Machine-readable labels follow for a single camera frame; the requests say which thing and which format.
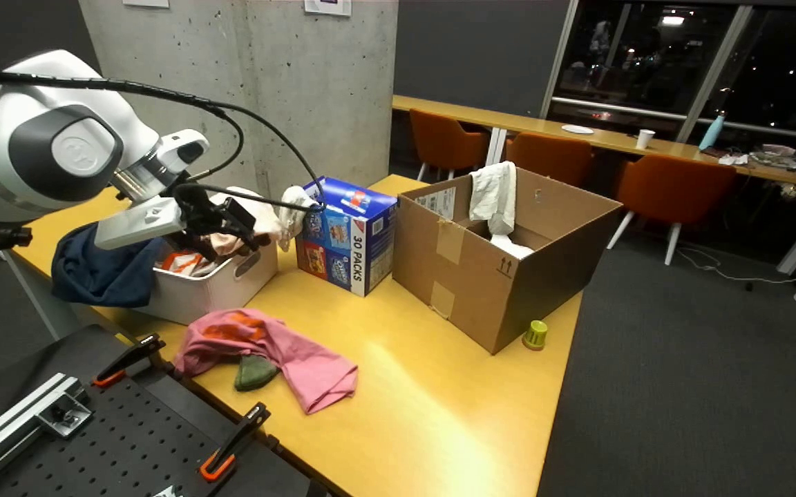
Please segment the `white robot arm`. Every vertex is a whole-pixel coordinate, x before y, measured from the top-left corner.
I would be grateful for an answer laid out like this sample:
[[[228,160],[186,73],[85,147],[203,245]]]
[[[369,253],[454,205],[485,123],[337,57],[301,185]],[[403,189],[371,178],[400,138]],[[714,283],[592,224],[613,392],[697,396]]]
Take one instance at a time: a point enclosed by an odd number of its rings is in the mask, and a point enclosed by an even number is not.
[[[265,236],[237,198],[215,205],[189,165],[208,151],[200,129],[161,136],[84,57],[31,54],[0,72],[0,249],[29,245],[29,224],[117,187],[129,198],[91,228],[96,249],[152,236],[230,232]]]

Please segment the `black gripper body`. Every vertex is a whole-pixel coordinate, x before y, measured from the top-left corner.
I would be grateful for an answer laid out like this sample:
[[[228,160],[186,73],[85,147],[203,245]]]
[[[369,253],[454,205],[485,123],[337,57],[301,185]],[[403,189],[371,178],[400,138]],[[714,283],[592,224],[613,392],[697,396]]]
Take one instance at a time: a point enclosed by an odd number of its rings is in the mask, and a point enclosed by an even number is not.
[[[168,196],[181,205],[189,235],[210,235],[228,225],[223,209],[210,202],[203,185],[183,181]]]

